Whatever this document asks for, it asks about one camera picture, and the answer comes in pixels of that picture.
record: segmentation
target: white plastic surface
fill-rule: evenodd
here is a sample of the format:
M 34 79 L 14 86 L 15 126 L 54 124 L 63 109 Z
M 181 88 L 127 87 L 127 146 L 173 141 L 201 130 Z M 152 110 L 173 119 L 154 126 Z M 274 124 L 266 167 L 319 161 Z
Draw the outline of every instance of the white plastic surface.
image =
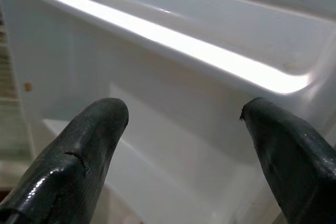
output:
M 130 123 L 106 183 L 147 224 L 270 224 L 239 121 L 263 96 L 334 144 L 333 0 L 1 0 L 38 154 L 90 102 Z

